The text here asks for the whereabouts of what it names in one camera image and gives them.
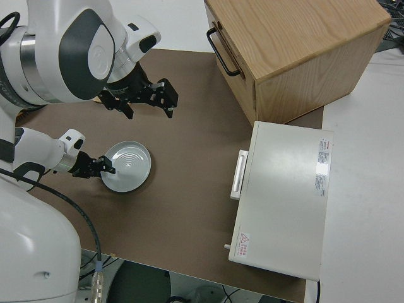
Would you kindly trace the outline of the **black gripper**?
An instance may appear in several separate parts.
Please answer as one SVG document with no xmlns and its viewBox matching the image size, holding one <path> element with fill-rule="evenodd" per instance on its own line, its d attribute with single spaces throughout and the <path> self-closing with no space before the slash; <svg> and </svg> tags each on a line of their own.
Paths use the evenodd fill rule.
<svg viewBox="0 0 404 303">
<path fill-rule="evenodd" d="M 152 101 L 154 91 L 150 86 L 157 84 L 157 101 L 155 102 Z M 163 78 L 157 83 L 151 82 L 139 62 L 127 76 L 106 84 L 105 90 L 98 94 L 98 98 L 107 110 L 122 112 L 128 119 L 133 118 L 134 111 L 127 102 L 158 106 L 170 119 L 178 103 L 178 93 L 170 81 Z"/>
<path fill-rule="evenodd" d="M 107 172 L 115 174 L 116 169 L 113 167 L 111 160 L 105 155 L 100 156 L 98 159 L 91 158 L 87 153 L 80 151 L 76 158 L 76 162 L 71 168 L 73 177 L 91 178 L 102 177 L 102 173 Z"/>
</svg>

